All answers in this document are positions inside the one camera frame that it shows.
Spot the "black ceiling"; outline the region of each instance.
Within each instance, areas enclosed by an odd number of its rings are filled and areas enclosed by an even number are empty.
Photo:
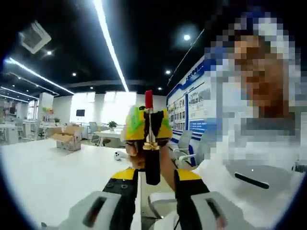
[[[154,94],[167,95],[201,58],[204,48],[210,47],[216,36],[221,35],[222,30],[245,10],[246,4],[238,2],[104,0],[110,37],[129,90],[144,93],[153,89]],[[281,2],[278,2],[278,9],[283,8]],[[277,7],[271,4],[271,7],[266,6],[265,9],[274,11]],[[97,93],[124,90],[93,1],[46,1],[35,19],[51,36],[51,41],[35,54],[15,42],[6,59],[12,57],[72,92],[91,91],[90,87]],[[174,71],[203,29],[203,34],[167,86],[171,75],[166,75],[165,71]],[[191,36],[189,41],[183,39],[185,34]],[[47,51],[51,51],[52,55],[47,55]],[[12,72],[22,79],[9,74]],[[35,97],[46,91],[23,79],[45,87],[55,92],[55,95],[70,95],[17,65],[4,65],[1,78],[3,87]],[[28,99],[13,92],[2,90],[2,93]]]

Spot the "monitor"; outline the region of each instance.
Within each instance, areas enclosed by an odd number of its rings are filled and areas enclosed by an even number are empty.
[[[15,107],[10,107],[10,114],[15,114],[15,111],[16,111]]]
[[[77,109],[76,116],[84,116],[85,109]]]

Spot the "potted plant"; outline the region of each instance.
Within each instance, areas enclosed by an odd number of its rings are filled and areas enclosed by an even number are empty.
[[[55,117],[54,122],[56,123],[56,126],[58,126],[58,123],[60,122],[59,118]]]
[[[116,126],[117,126],[117,123],[116,123],[115,121],[110,121],[110,122],[108,123],[108,126],[109,126],[110,130],[114,131],[114,129],[115,129]]]

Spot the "poster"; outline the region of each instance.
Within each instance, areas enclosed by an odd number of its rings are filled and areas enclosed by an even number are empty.
[[[188,93],[189,130],[204,133],[216,128],[216,100],[212,100],[211,94],[209,77]]]
[[[174,127],[174,103],[167,107],[168,121],[171,127]]]
[[[186,121],[186,101],[185,101],[185,95],[179,98],[177,101],[174,103],[174,121],[178,121],[179,123],[176,123],[174,125],[174,129],[177,130],[185,130],[185,121]]]

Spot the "air vent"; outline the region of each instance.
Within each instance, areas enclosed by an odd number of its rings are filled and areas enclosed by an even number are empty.
[[[51,40],[50,35],[35,21],[21,33],[21,45],[35,54]]]

